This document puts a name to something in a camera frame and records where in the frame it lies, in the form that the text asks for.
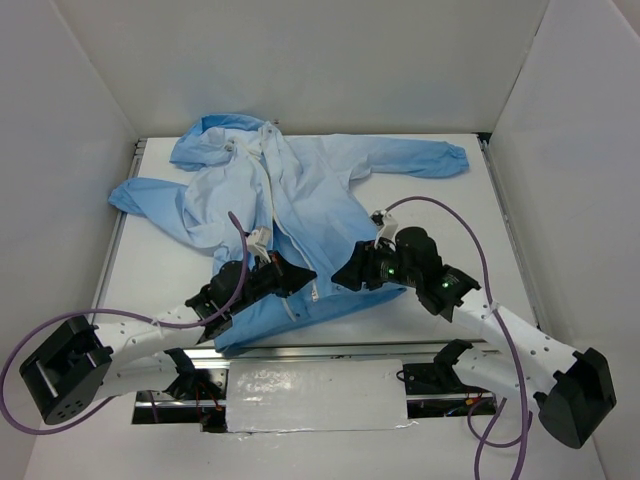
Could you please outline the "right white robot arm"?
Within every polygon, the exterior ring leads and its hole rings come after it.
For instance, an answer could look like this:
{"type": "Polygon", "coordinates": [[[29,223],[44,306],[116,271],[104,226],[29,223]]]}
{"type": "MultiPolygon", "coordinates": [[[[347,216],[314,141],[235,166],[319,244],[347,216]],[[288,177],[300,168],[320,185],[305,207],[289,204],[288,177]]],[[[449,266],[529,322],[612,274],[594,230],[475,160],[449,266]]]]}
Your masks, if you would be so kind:
{"type": "Polygon", "coordinates": [[[446,391],[463,385],[524,399],[545,430],[579,449],[615,407],[607,359],[583,352],[540,331],[504,306],[463,271],[445,264],[421,227],[407,227],[393,241],[359,241],[332,277],[353,291],[387,283],[414,289],[432,315],[464,328],[495,348],[483,354],[454,340],[436,357],[435,379],[446,391]]]}

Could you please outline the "light blue hooded jacket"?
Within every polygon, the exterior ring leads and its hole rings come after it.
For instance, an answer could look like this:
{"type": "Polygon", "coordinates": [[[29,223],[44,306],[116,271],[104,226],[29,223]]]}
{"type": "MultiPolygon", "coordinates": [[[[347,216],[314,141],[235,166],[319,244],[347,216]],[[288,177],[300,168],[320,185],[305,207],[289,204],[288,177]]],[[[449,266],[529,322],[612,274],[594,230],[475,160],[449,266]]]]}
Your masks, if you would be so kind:
{"type": "Polygon", "coordinates": [[[466,151],[443,141],[286,136],[269,122],[220,114],[192,126],[170,161],[190,173],[187,184],[136,177],[116,187],[110,203],[210,256],[215,268],[241,258],[239,229],[268,227],[273,249],[316,273],[293,296],[271,295],[235,315],[215,342],[225,352],[399,297],[399,286],[352,292],[331,280],[355,243],[377,232],[351,182],[373,173],[445,179],[469,168],[466,151]]]}

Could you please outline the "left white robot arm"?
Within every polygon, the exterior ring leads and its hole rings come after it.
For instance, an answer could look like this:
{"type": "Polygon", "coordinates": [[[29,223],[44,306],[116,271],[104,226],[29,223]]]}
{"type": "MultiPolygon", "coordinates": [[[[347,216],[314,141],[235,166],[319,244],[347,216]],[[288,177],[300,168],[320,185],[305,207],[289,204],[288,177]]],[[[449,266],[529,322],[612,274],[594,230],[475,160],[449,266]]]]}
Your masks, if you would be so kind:
{"type": "Polygon", "coordinates": [[[19,368],[44,422],[62,424],[96,400],[132,391],[182,399],[209,386],[187,350],[224,333],[233,315],[263,298],[286,298],[316,277],[276,251],[268,255],[253,268],[226,263],[194,297],[151,323],[91,325],[83,315],[64,321],[19,368]]]}

